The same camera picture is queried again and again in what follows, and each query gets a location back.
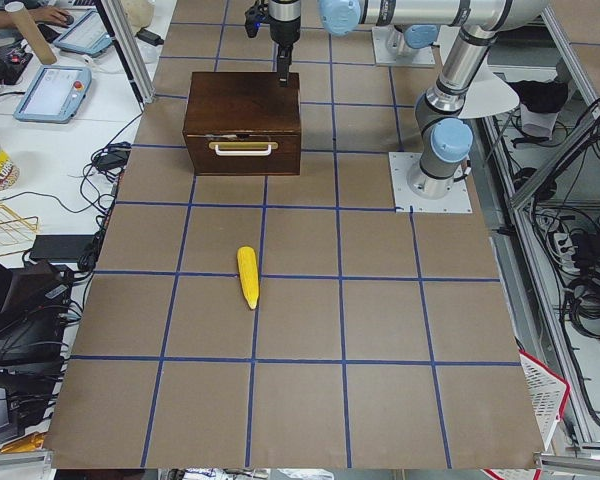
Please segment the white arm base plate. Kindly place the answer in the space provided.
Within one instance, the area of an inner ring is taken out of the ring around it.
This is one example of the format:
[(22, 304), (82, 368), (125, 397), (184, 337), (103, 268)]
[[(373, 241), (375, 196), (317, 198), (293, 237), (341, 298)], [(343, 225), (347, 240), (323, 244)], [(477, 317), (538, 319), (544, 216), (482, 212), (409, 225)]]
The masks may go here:
[(420, 169), (420, 153), (390, 152), (395, 210), (398, 213), (471, 214), (471, 200), (460, 166), (451, 178), (436, 180)]

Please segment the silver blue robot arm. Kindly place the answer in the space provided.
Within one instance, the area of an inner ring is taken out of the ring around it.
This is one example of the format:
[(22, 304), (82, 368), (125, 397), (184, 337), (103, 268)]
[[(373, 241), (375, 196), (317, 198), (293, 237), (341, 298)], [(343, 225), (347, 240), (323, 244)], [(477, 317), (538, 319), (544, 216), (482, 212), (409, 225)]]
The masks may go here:
[(526, 25), (546, 6), (545, 1), (427, 1), (419, 10), (459, 30), (435, 83), (416, 103), (423, 152), (408, 173), (415, 194), (431, 200), (448, 194), (473, 143), (471, 128), (459, 118), (469, 87), (498, 34)]
[[(299, 1), (262, 1), (261, 23), (270, 26), (277, 46), (276, 74), (280, 85), (289, 83), (294, 44), (300, 38)], [(333, 36), (344, 36), (369, 24), (385, 35), (385, 50), (400, 58), (430, 47), (442, 25), (459, 26), (471, 13), (469, 1), (320, 1), (320, 21)]]

